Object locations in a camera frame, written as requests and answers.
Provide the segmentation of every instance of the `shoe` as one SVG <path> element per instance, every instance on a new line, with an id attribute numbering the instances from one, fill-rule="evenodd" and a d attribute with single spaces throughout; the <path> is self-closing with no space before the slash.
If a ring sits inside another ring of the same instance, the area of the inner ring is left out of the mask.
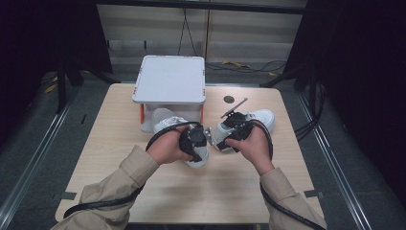
<path id="1" fill-rule="evenodd" d="M 172 111 L 167 108 L 157 108 L 153 110 L 151 115 L 153 132 L 156 134 L 166 127 L 170 127 L 187 121 L 181 117 L 177 117 Z"/>
<path id="2" fill-rule="evenodd" d="M 251 120 L 258 120 L 262 122 L 265 126 L 266 129 L 270 132 L 272 128 L 274 127 L 275 124 L 275 116 L 274 114 L 268 110 L 268 109 L 261 109 L 257 110 L 254 112 L 243 112 L 241 113 L 243 116 L 243 119 L 245 121 L 251 121 Z M 224 138 L 232 134 L 232 132 L 235 130 L 233 127 L 226 126 L 225 122 L 219 122 L 217 126 L 215 127 L 214 131 L 214 143 L 217 145 L 218 143 L 222 142 Z M 229 147 L 226 149 L 222 149 L 221 151 L 228 151 L 232 150 L 233 148 Z"/>
<path id="3" fill-rule="evenodd" d="M 156 134 L 166 127 L 186 123 L 187 121 L 181 117 L 177 117 L 172 111 L 167 108 L 157 108 L 152 112 L 151 122 L 153 126 L 153 132 Z M 207 147 L 196 147 L 194 148 L 194 152 L 196 152 L 202 158 L 202 160 L 199 162 L 185 161 L 185 163 L 192 168 L 199 168 L 204 166 L 209 160 L 209 149 L 207 149 Z"/>

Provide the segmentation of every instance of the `hand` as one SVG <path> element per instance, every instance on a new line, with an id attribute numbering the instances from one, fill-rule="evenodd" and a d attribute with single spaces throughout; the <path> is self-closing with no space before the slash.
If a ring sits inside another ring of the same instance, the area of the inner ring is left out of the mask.
<path id="1" fill-rule="evenodd" d="M 225 143 L 239 149 L 242 155 L 254 165 L 259 176 L 275 169 L 269 158 L 269 148 L 265 133 L 259 127 L 254 126 L 251 134 L 245 140 L 226 139 Z"/>
<path id="2" fill-rule="evenodd" d="M 147 153 L 158 163 L 169 164 L 177 160 L 190 161 L 192 156 L 179 149 L 179 137 L 180 133 L 189 126 L 179 126 L 179 131 L 169 131 L 160 136 L 151 147 L 147 150 Z"/>

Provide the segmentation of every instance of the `box lid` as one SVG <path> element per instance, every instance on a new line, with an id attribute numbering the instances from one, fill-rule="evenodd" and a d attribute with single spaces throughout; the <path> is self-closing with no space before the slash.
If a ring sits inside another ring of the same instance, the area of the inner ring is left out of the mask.
<path id="1" fill-rule="evenodd" d="M 138 104 L 203 104 L 203 57 L 145 56 L 132 100 Z"/>

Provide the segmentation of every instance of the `sleeve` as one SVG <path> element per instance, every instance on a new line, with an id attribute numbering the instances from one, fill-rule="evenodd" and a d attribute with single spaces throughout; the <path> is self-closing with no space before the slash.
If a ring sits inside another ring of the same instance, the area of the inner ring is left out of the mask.
<path id="1" fill-rule="evenodd" d="M 318 225 L 327 228 L 325 220 L 320 217 L 302 198 L 302 196 L 296 193 L 282 172 L 280 168 L 276 168 L 263 176 L 260 177 L 260 183 L 269 196 L 275 200 L 282 207 L 309 219 Z M 268 208 L 269 217 L 269 228 L 274 230 L 281 229 L 311 229 L 297 220 L 281 213 L 280 211 L 273 208 L 270 204 L 265 201 Z"/>
<path id="2" fill-rule="evenodd" d="M 116 171 L 100 183 L 83 188 L 79 203 L 114 200 L 129 196 L 142 187 L 158 167 L 159 165 L 148 153 L 135 146 Z M 134 201 L 120 206 L 75 212 L 52 229 L 125 229 L 129 220 L 128 210 Z"/>

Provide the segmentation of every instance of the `gray carpet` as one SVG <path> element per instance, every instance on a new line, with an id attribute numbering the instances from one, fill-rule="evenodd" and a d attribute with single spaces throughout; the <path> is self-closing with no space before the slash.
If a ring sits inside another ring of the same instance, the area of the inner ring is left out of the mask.
<path id="1" fill-rule="evenodd" d="M 263 63 L 252 64 L 260 68 Z M 139 66 L 114 65 L 114 75 L 120 81 L 135 81 Z M 255 84 L 272 79 L 267 73 L 243 74 L 206 68 L 207 83 Z M 85 82 L 79 89 L 55 141 L 47 152 L 32 185 L 18 207 L 9 229 L 49 229 L 55 221 L 58 198 L 65 191 L 86 138 L 99 112 L 108 84 L 83 74 Z M 278 85 L 294 128 L 307 123 L 304 111 L 293 90 L 293 80 Z M 57 92 L 44 94 L 45 83 L 27 110 L 25 119 L 11 136 L 0 154 L 0 202 L 3 203 L 29 163 L 35 149 L 55 117 Z M 391 189 L 368 158 L 359 150 L 328 98 L 321 126 L 328 138 L 351 187 L 367 215 L 372 229 L 406 229 L 406 215 Z M 301 142 L 307 168 L 320 199 L 328 229 L 358 229 L 349 207 L 337 186 L 314 135 L 309 133 Z M 252 225 L 129 225 L 127 229 L 255 229 Z"/>

